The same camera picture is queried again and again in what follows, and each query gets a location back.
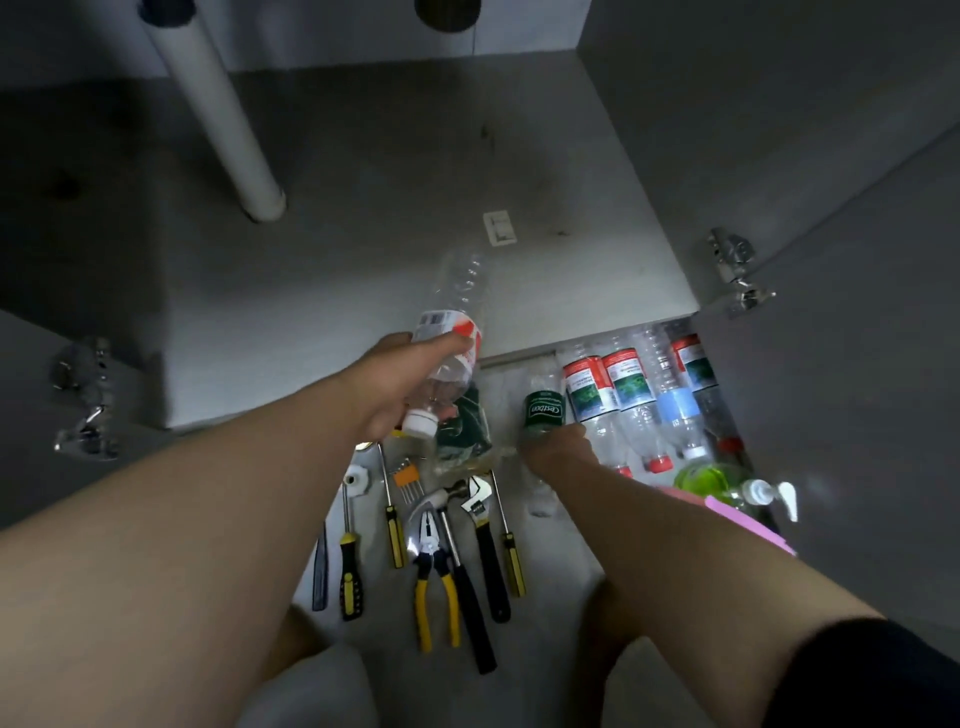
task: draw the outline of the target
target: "bottle label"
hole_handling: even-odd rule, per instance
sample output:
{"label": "bottle label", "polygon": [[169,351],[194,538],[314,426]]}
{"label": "bottle label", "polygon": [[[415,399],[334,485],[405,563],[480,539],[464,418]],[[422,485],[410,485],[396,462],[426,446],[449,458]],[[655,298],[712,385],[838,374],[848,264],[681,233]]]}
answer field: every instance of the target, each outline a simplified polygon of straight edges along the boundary
{"label": "bottle label", "polygon": [[700,337],[696,334],[685,336],[673,342],[673,351],[677,357],[677,365],[680,368],[680,374],[684,378],[686,386],[694,392],[701,389],[712,387],[717,383],[716,376],[713,374],[713,367],[707,359],[707,353],[704,352],[704,345],[700,343]]}
{"label": "bottle label", "polygon": [[624,349],[603,357],[603,365],[613,382],[620,409],[633,407],[653,401],[654,396],[643,375],[636,349]]}
{"label": "bottle label", "polygon": [[523,401],[524,427],[561,427],[564,414],[564,396],[559,392],[545,389]]}
{"label": "bottle label", "polygon": [[578,423],[620,408],[613,383],[599,356],[588,356],[567,364],[564,377]]}
{"label": "bottle label", "polygon": [[477,363],[477,357],[480,356],[480,340],[483,337],[480,327],[474,324],[473,319],[463,311],[423,311],[420,322],[414,330],[413,340],[426,341],[450,331],[473,339],[473,346],[466,353],[457,354],[455,357],[472,376],[473,367]]}

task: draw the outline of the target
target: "leg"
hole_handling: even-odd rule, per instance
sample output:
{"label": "leg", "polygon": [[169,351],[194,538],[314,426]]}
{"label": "leg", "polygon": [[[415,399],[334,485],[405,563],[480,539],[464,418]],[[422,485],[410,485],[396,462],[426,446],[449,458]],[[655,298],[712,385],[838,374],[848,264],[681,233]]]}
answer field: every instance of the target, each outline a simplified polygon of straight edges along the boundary
{"label": "leg", "polygon": [[569,691],[571,725],[600,725],[607,677],[623,650],[641,634],[638,621],[613,584],[601,582],[587,602],[580,624]]}
{"label": "leg", "polygon": [[283,670],[304,658],[320,654],[325,648],[310,617],[291,606],[260,669],[260,682],[277,677]]}

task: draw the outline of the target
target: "pliers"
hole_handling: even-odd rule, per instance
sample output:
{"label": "pliers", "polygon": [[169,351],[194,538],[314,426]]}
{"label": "pliers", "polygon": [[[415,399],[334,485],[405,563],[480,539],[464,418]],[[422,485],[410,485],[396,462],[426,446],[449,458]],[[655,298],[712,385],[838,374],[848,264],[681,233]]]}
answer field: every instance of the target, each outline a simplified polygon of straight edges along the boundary
{"label": "pliers", "polygon": [[417,587],[414,591],[420,652],[433,650],[430,622],[426,615],[426,585],[430,578],[431,569],[437,570],[440,580],[444,583],[450,619],[450,644],[454,647],[460,646],[460,601],[457,599],[457,589],[453,584],[453,577],[450,575],[450,567],[446,559],[446,551],[440,544],[440,534],[437,531],[437,522],[434,519],[433,511],[424,511],[420,517],[420,553],[417,555],[415,562],[417,564]]}

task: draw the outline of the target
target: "metal bracket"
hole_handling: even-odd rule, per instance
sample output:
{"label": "metal bracket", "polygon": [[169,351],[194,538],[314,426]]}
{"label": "metal bracket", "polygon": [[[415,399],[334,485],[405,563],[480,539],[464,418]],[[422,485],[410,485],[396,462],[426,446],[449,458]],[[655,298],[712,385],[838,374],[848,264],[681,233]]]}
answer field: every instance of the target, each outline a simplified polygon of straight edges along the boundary
{"label": "metal bracket", "polygon": [[747,280],[749,264],[756,257],[754,246],[747,238],[733,234],[726,228],[713,228],[708,242],[713,249],[720,278],[732,289],[732,300],[727,307],[727,314],[731,318],[741,316],[777,295],[776,291]]}
{"label": "metal bracket", "polygon": [[99,336],[71,344],[54,360],[50,372],[54,389],[75,392],[86,410],[73,427],[57,433],[56,452],[97,462],[119,456],[119,443],[110,432],[113,387],[108,375],[109,363],[109,341]]}

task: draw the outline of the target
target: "drain pipe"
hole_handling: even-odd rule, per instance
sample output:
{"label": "drain pipe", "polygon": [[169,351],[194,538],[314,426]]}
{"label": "drain pipe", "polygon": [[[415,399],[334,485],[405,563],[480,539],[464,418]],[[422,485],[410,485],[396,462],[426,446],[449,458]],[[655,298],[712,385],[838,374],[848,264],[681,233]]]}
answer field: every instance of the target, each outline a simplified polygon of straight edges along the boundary
{"label": "drain pipe", "polygon": [[286,196],[193,0],[141,0],[139,10],[150,39],[233,181],[244,211],[258,223],[279,219],[287,207]]}

